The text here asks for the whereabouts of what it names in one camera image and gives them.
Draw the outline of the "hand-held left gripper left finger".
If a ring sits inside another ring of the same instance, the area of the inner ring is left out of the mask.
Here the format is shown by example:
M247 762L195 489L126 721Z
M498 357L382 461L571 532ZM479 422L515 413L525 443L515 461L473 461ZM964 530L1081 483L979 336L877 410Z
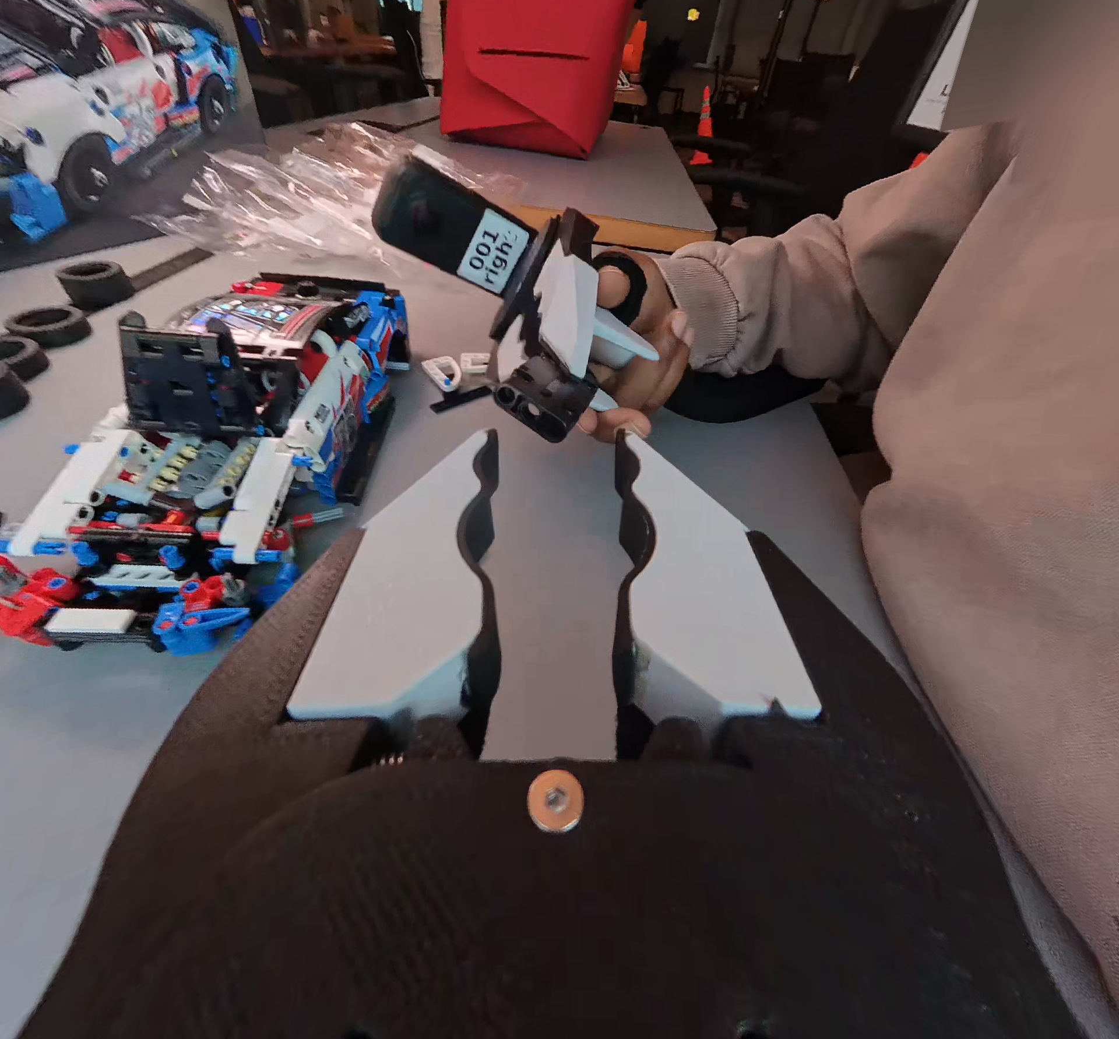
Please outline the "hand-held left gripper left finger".
M448 722L477 761L500 684L493 585L495 429L476 431L384 506L286 699L298 724L376 721L399 748Z

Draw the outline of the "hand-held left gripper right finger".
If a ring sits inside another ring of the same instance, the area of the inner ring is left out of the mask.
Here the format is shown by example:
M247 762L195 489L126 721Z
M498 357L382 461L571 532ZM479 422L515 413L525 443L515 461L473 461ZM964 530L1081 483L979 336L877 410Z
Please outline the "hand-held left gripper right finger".
M631 432L617 435L614 484L632 565L613 635L618 757L667 720L702 742L740 717L816 721L820 698L747 527Z

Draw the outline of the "black brick assembly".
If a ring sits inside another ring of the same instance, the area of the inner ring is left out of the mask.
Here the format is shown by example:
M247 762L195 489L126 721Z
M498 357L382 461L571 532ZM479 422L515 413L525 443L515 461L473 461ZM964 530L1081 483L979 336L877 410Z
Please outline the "black brick assembly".
M496 405L540 440L561 444L591 409L599 391L593 375L570 372L551 353L532 355L517 367L497 371Z

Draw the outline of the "toy brick race car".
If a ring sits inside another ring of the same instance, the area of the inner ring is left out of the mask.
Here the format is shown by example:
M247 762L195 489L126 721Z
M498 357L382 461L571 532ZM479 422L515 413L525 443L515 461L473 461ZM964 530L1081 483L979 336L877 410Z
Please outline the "toy brick race car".
M264 273L117 336L123 402L2 526L2 636L200 655L294 586L303 533L361 503L410 370L406 302Z

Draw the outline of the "person's right forearm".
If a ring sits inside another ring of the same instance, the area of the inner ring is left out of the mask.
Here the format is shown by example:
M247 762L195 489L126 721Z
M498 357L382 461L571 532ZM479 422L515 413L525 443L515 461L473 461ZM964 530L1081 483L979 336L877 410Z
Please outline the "person's right forearm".
M692 367L724 375L778 367L846 391L875 388L944 267L930 235L811 216L773 238L697 244L656 263L692 323Z

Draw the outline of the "grey desk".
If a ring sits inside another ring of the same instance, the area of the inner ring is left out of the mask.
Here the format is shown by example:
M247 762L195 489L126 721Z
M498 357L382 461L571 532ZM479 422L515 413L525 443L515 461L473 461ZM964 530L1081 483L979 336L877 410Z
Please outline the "grey desk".
M19 521L121 397L117 317L50 356L30 406L2 423L2 511ZM367 521L474 429L499 432L496 541L485 568L497 593L502 650L485 758L606 758L614 742L611 677L619 583L613 454L587 437L535 437L492 402L435 415L420 370L396 380L397 408L367 498ZM734 425L661 413L653 448L747 527L767 533L899 663L861 554L861 502L809 403ZM1 1031L15 1037L78 924L101 862L159 745L220 652L142 646L58 652L2 641Z

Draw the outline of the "person's right hand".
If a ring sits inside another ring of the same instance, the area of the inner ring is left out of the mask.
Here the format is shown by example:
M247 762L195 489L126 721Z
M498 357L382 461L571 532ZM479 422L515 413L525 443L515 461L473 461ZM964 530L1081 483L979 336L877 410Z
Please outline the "person's right hand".
M600 389L613 398L615 407L603 413L584 410L580 415L579 429L612 444L617 431L648 437L653 413L676 390L692 360L695 333L687 314L675 306L653 259L636 251L608 251L606 257L632 259L642 271L647 289L630 329L642 336L659 355L656 361L633 358L620 370L605 363L589 363L589 372L595 376Z

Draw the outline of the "red felt bag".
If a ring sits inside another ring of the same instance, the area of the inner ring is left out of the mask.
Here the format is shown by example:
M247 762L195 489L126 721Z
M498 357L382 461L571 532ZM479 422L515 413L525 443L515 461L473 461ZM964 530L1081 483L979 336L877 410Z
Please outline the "red felt bag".
M585 161L613 108L634 0L446 0L440 127Z

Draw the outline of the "pile of clear plastic bags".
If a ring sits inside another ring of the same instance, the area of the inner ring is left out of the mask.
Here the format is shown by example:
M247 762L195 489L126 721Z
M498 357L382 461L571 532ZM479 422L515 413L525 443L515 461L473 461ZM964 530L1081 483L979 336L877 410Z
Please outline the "pile of clear plastic bags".
M134 218L210 252L388 263L372 209L389 173L414 154L488 199L524 192L515 174L476 170L407 135L350 122L299 136L285 152L210 152L178 204L151 202Z

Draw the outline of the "framed black white tag sign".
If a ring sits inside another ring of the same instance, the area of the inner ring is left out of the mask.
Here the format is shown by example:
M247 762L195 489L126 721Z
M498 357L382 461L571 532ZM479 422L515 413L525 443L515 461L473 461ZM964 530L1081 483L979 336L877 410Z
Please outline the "framed black white tag sign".
M946 108L978 2L952 0L948 6L944 22L900 108L892 136L922 149L930 149L934 139L944 136Z

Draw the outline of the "printed toy car box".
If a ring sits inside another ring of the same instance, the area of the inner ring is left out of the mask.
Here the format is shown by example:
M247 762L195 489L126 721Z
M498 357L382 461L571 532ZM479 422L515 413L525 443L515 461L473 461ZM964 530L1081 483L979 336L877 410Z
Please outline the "printed toy car box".
M1 0L1 267L145 240L262 150L231 0Z

